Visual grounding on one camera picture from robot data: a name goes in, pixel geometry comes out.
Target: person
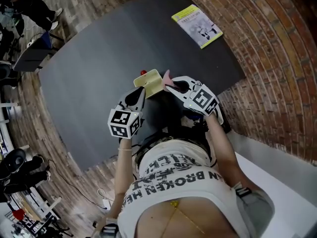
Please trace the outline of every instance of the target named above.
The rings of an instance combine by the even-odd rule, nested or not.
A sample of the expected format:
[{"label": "person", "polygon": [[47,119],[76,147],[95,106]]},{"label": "person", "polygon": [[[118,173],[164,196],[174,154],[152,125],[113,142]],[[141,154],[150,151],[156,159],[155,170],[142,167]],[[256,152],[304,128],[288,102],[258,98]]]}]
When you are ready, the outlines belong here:
[{"label": "person", "polygon": [[42,0],[0,0],[8,8],[14,9],[13,16],[23,14],[32,19],[38,26],[50,31],[58,26],[57,17],[63,9],[50,10]]},{"label": "person", "polygon": [[39,155],[34,156],[31,161],[25,162],[18,172],[11,174],[11,176],[0,185],[0,192],[13,194],[34,187],[43,180],[50,180],[51,173],[49,166],[47,166],[44,171],[30,173],[38,169],[43,162],[44,159]]},{"label": "person", "polygon": [[145,140],[133,179],[130,139],[121,139],[115,199],[92,237],[260,237],[274,215],[270,197],[239,167],[214,113],[205,117],[218,170],[204,132],[179,127]]}]

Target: yellow book cover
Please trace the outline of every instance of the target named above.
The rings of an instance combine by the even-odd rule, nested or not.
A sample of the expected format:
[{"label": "yellow book cover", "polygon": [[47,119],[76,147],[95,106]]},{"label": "yellow book cover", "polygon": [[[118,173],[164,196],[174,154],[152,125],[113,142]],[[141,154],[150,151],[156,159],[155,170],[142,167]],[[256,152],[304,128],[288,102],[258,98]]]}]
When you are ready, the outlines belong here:
[{"label": "yellow book cover", "polygon": [[195,5],[172,16],[201,49],[219,38],[223,32]]}]

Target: black table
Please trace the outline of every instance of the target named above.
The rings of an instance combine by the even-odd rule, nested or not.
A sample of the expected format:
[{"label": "black table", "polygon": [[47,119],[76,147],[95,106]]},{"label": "black table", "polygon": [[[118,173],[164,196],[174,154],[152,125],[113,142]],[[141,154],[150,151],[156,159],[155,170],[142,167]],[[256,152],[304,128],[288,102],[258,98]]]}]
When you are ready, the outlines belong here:
[{"label": "black table", "polygon": [[[171,16],[191,0],[132,0],[73,37],[39,75],[54,124],[78,166],[85,170],[117,153],[107,119],[119,97],[145,69],[187,75],[219,94],[244,74],[223,37],[203,50]],[[144,139],[179,119],[174,97],[160,92],[146,100]]]}]

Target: red object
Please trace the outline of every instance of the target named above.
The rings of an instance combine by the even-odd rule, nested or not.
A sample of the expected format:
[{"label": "red object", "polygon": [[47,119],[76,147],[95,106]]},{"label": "red object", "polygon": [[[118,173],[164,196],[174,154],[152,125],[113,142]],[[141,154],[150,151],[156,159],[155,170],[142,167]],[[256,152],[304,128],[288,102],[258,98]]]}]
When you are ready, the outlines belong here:
[{"label": "red object", "polygon": [[17,220],[19,220],[19,221],[21,221],[21,220],[23,220],[23,218],[24,218],[24,211],[23,211],[23,209],[19,209],[19,210],[16,210],[16,211],[13,211],[12,212],[12,214],[14,215],[14,217],[17,219]]}]

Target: brick wall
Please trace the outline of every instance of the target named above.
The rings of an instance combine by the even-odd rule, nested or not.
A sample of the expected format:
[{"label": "brick wall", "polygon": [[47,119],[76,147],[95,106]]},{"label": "brick wall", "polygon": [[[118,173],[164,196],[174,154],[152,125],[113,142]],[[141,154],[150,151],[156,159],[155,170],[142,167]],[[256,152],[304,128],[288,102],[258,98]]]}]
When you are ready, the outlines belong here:
[{"label": "brick wall", "polygon": [[193,0],[246,75],[219,95],[233,129],[317,160],[317,48],[291,0]]}]

